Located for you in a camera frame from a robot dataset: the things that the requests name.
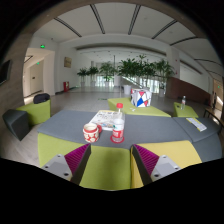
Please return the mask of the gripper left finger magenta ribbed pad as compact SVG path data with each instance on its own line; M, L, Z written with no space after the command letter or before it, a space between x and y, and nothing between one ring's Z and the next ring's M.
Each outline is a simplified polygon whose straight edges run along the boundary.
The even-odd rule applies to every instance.
M79 185L90 155L91 145L85 144L66 155L57 154L42 169Z

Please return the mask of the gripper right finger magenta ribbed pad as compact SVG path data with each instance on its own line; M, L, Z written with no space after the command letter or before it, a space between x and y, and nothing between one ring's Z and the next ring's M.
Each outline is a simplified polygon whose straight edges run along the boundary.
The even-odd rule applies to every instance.
M143 185L148 185L180 170L180 167L167 155L157 155L146 148L133 144L132 158Z

